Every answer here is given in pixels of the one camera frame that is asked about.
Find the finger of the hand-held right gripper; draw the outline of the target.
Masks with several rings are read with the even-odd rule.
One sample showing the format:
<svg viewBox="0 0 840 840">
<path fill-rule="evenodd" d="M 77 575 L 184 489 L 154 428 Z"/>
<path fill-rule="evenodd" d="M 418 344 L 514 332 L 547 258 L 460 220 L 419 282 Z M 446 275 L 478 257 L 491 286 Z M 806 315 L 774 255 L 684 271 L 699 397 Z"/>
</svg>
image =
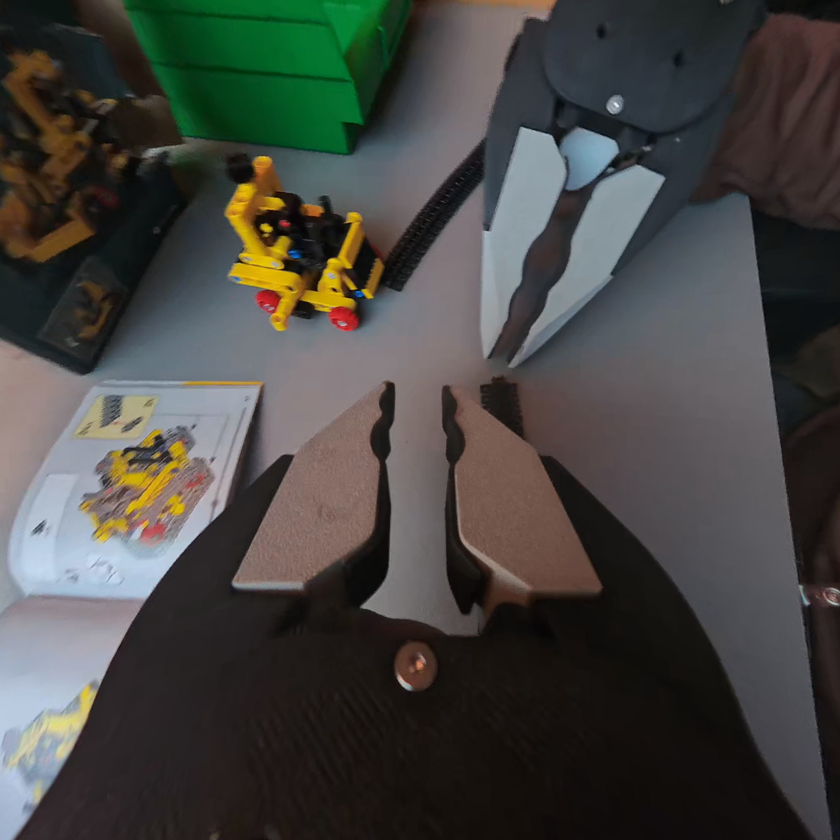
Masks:
<svg viewBox="0 0 840 840">
<path fill-rule="evenodd" d="M 490 228 L 482 235 L 480 340 L 486 359 L 508 319 L 526 255 L 549 222 L 566 177 L 566 163 L 553 136 L 520 128 Z"/>
<path fill-rule="evenodd" d="M 665 176 L 641 164 L 599 181 L 570 241 L 560 277 L 508 365 L 516 368 L 539 351 L 612 280 Z"/>
</svg>

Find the dark cardboard lego box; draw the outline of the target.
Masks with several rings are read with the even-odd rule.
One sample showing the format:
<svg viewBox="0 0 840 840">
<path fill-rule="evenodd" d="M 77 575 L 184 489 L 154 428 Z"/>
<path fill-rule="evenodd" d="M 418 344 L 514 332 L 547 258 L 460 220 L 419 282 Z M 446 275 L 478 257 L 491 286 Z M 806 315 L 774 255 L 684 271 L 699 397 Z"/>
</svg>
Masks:
<svg viewBox="0 0 840 840">
<path fill-rule="evenodd" d="M 13 3 L 1 118 L 2 342 L 89 373 L 186 205 L 173 121 L 104 38 Z"/>
</svg>

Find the black lego track strip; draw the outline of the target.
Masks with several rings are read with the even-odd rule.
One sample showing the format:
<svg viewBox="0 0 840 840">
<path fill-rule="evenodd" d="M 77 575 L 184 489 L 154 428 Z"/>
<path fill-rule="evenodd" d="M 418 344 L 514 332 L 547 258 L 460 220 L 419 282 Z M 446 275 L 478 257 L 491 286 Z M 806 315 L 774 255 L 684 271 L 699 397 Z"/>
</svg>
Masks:
<svg viewBox="0 0 840 840">
<path fill-rule="evenodd" d="M 438 237 L 473 195 L 485 174 L 482 139 L 427 200 L 385 261 L 381 284 L 402 291 Z"/>
<path fill-rule="evenodd" d="M 504 375 L 494 375 L 479 387 L 482 408 L 515 435 L 525 439 L 518 384 Z"/>
</svg>

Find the green plastic bin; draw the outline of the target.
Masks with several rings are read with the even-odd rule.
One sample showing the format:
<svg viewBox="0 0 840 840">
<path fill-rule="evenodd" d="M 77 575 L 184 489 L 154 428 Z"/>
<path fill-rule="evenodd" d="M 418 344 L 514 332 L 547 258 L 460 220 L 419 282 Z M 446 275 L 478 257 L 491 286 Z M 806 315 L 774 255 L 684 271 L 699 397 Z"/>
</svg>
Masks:
<svg viewBox="0 0 840 840">
<path fill-rule="evenodd" d="M 351 154 L 410 1 L 132 1 L 185 137 Z"/>
</svg>

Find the yellow lego bulldozer model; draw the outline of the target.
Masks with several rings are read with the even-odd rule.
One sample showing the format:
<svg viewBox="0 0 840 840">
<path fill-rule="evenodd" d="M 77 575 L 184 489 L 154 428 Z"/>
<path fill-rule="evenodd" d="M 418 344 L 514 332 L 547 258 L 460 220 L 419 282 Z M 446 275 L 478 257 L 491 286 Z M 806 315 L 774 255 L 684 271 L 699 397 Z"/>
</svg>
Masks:
<svg viewBox="0 0 840 840">
<path fill-rule="evenodd" d="M 239 152 L 225 165 L 235 189 L 224 215 L 240 243 L 227 278 L 255 291 L 278 332 L 320 313 L 339 331 L 357 330 L 385 270 L 362 215 L 337 212 L 329 195 L 307 203 L 289 192 L 269 156 Z"/>
</svg>

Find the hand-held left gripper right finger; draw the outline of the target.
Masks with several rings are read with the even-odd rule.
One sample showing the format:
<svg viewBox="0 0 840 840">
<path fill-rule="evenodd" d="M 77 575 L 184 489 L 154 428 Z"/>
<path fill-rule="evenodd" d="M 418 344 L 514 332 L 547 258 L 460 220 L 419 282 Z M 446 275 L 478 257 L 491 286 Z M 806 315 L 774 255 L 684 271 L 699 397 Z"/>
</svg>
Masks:
<svg viewBox="0 0 840 840">
<path fill-rule="evenodd" d="M 446 571 L 458 610 L 593 599 L 602 582 L 538 451 L 464 388 L 442 390 Z"/>
</svg>

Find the lego instruction booklet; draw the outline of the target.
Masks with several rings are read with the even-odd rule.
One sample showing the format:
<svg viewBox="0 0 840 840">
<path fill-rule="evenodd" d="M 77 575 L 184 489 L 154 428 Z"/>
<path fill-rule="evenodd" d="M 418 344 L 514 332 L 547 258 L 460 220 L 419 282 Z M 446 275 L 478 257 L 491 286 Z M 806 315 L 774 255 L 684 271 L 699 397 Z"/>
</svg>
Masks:
<svg viewBox="0 0 840 840">
<path fill-rule="evenodd" d="M 2 610 L 2 838 L 45 796 L 143 601 L 234 494 L 259 382 L 106 381 L 28 488 Z"/>
</svg>

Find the person's torso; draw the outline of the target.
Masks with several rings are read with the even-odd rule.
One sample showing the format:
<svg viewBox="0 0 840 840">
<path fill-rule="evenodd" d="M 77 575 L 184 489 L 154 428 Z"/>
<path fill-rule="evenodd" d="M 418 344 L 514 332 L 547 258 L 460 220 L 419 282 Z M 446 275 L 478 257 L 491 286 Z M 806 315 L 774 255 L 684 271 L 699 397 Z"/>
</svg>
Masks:
<svg viewBox="0 0 840 840">
<path fill-rule="evenodd" d="M 782 442 L 832 837 L 839 828 L 839 407 Z"/>
</svg>

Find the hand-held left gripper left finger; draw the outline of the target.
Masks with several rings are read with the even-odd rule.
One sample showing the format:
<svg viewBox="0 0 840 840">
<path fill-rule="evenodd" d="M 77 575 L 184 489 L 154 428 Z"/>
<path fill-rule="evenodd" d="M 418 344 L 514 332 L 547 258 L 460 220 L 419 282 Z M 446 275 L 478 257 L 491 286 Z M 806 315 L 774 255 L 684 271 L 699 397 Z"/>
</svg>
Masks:
<svg viewBox="0 0 840 840">
<path fill-rule="evenodd" d="M 232 580 L 241 592 L 333 593 L 362 606 L 389 567 L 396 389 L 384 381 L 291 457 Z"/>
</svg>

